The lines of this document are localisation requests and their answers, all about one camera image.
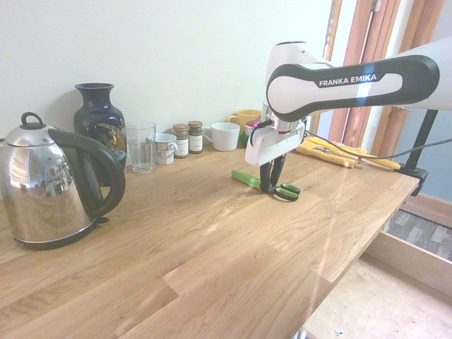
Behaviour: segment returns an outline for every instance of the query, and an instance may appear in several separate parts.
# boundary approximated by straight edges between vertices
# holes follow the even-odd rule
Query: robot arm
[[[283,121],[341,107],[452,109],[451,50],[452,37],[447,37],[368,64],[319,69],[284,63],[268,77],[266,99]]]
[[[452,110],[452,36],[381,61],[334,68],[308,53],[304,42],[277,44],[270,54],[261,121],[246,147],[261,166],[294,150],[302,120],[329,109],[404,106]]]

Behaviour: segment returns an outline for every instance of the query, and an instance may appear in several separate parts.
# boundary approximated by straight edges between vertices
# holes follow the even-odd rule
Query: clear glass tumbler
[[[150,121],[133,121],[126,124],[134,172],[146,173],[155,169],[155,124]]]

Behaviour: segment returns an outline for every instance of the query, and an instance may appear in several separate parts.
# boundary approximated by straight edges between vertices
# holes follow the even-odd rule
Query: electric kettle
[[[93,171],[94,159],[111,179],[105,198]],[[52,249],[89,233],[96,220],[121,201],[126,180],[118,159],[101,143],[43,124],[37,114],[27,112],[1,148],[0,185],[16,241]]]

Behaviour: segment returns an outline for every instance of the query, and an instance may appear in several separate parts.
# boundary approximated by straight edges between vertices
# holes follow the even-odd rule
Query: vase neck
[[[83,98],[83,106],[89,108],[110,108],[111,88],[77,88]]]

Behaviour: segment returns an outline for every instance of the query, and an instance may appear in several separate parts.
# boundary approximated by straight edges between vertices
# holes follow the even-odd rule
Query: spice jar
[[[174,152],[174,157],[188,157],[189,156],[189,127],[186,124],[172,125],[173,134],[176,136],[177,150]]]
[[[199,154],[203,151],[203,123],[189,121],[189,152]]]

